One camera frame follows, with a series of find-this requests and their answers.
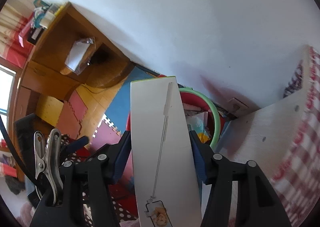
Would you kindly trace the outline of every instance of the cabinet door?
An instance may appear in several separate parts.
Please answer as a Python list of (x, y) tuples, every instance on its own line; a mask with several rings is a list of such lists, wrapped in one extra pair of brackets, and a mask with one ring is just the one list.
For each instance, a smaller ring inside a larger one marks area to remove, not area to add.
[(22, 77), (22, 86), (59, 100), (68, 100), (79, 85), (76, 80), (34, 61), (28, 63)]

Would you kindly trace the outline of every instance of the phone illustration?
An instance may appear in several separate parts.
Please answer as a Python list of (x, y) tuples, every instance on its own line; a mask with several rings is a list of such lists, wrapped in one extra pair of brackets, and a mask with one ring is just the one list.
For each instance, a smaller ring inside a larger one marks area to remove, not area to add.
[(151, 219), (154, 227), (172, 227), (167, 210), (162, 201), (155, 201), (146, 204), (147, 217)]

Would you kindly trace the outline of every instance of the window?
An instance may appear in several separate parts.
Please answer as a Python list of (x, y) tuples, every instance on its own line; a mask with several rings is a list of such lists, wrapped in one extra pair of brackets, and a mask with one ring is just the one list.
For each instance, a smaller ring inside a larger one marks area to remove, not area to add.
[(9, 101), (11, 98), (13, 79), (15, 72), (0, 65), (0, 115), (7, 128), (7, 113), (9, 110)]

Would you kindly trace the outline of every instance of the metal screw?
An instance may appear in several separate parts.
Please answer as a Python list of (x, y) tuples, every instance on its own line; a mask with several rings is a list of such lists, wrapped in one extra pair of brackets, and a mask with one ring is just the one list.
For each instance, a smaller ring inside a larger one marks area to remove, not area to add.
[(213, 155), (213, 158), (214, 158), (215, 160), (220, 160), (220, 159), (222, 159), (222, 155), (219, 154), (219, 153), (215, 153), (215, 155)]
[(248, 165), (254, 168), (257, 164), (256, 164), (255, 161), (249, 160), (249, 161), (248, 161)]
[(69, 167), (69, 166), (71, 166), (72, 165), (72, 161), (70, 161), (70, 160), (67, 160), (66, 162), (64, 162), (64, 164), (63, 164), (63, 166), (64, 167)]
[(100, 154), (98, 156), (98, 160), (105, 160), (106, 158), (107, 158), (107, 155), (105, 155), (105, 154)]

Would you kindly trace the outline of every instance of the selfie stick box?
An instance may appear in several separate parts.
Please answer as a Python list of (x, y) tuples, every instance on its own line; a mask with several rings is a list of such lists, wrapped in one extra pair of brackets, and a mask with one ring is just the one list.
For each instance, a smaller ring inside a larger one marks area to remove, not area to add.
[(131, 82), (131, 142), (140, 226), (200, 226), (199, 188), (175, 77)]

